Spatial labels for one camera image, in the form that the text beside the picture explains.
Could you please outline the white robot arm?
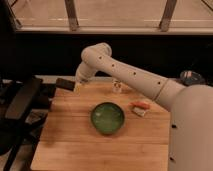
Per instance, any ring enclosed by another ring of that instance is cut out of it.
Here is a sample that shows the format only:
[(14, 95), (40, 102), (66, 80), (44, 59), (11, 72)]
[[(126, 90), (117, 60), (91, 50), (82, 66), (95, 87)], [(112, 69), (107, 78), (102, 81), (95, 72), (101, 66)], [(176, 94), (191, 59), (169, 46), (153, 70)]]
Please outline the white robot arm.
[(102, 71), (170, 112), (168, 171), (213, 171), (213, 87), (184, 86), (119, 62), (106, 43), (84, 48), (81, 59), (78, 82), (85, 83)]

